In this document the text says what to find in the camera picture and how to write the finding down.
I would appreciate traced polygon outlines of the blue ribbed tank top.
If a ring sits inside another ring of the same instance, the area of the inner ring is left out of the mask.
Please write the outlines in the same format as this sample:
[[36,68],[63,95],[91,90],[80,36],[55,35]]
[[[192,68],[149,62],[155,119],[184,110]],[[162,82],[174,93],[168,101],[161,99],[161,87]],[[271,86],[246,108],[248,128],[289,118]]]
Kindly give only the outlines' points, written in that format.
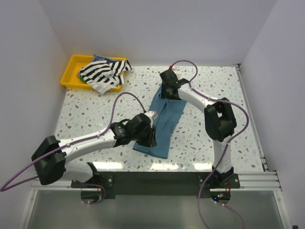
[[153,122],[156,126],[155,139],[157,146],[145,147],[135,143],[132,149],[149,156],[167,159],[171,136],[183,114],[186,101],[163,99],[161,93],[162,88],[160,87],[149,108],[150,111],[156,111],[158,115]]

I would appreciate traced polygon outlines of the black white striped tank top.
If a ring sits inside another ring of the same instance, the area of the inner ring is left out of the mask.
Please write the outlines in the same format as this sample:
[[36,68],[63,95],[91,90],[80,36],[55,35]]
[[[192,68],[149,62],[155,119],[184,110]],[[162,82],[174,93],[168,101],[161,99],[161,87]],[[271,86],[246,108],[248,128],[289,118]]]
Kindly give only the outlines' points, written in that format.
[[107,63],[91,62],[79,70],[86,83],[99,94],[124,83],[123,72],[132,70],[128,60]]

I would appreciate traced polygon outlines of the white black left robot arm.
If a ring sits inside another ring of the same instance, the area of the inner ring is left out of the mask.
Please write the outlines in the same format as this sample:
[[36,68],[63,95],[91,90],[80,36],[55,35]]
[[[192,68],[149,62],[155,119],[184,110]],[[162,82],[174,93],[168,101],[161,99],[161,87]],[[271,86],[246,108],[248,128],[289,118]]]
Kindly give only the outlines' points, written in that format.
[[71,162],[94,151],[128,145],[131,141],[145,147],[156,146],[156,126],[153,124],[156,118],[156,112],[148,111],[75,139],[58,140],[53,135],[45,138],[31,157],[40,184],[45,186],[60,179],[70,179],[88,187],[96,186],[99,176],[93,163],[73,165]]

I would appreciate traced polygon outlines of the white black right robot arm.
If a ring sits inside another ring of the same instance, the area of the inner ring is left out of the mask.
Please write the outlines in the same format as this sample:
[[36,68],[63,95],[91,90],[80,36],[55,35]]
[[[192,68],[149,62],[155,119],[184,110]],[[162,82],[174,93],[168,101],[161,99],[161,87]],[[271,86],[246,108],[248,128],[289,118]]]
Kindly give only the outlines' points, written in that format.
[[212,165],[213,184],[224,187],[234,174],[231,160],[231,146],[228,140],[237,126],[236,118],[228,99],[218,102],[207,95],[199,95],[189,86],[189,81],[179,79],[175,72],[168,69],[160,73],[162,80],[161,98],[184,100],[204,113],[204,126],[208,136],[213,140],[214,163]]

